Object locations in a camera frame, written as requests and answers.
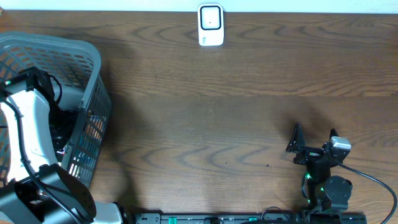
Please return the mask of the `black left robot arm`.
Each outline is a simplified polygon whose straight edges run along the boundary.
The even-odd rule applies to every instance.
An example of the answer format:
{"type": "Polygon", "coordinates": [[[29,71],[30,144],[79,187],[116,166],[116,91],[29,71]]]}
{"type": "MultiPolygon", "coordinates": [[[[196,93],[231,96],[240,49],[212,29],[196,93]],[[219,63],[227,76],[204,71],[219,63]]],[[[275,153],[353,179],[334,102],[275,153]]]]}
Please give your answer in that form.
{"type": "Polygon", "coordinates": [[[125,223],[116,203],[95,202],[88,188],[59,166],[51,124],[63,110],[53,75],[37,67],[1,83],[7,106],[11,151],[10,183],[1,190],[1,219],[13,223],[125,223]]]}

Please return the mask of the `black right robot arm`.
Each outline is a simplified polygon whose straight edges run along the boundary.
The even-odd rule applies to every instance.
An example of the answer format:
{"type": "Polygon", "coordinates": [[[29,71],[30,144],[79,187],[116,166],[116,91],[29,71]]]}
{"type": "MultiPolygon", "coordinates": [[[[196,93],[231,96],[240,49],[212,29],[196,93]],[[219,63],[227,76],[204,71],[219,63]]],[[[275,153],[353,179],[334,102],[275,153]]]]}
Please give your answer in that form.
{"type": "Polygon", "coordinates": [[[303,165],[307,170],[302,178],[302,194],[309,203],[308,208],[301,211],[303,221],[340,223],[341,214],[348,209],[352,183],[332,175],[331,168],[341,164],[351,152],[349,140],[332,129],[322,147],[306,146],[301,125],[296,124],[285,151],[294,153],[294,164],[303,165]]]}

